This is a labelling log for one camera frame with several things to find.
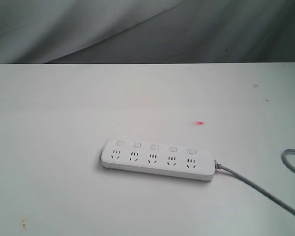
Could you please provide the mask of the white five-outlet power strip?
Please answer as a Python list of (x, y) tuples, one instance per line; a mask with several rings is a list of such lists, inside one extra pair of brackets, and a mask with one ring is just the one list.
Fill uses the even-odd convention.
[(101, 153), (103, 167), (146, 174), (210, 181), (212, 154), (197, 147), (127, 139), (109, 139)]

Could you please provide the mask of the grey backdrop cloth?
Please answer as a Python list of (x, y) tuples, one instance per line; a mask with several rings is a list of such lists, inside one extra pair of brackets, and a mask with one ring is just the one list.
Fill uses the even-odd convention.
[(295, 62), (295, 0), (0, 0), (0, 63)]

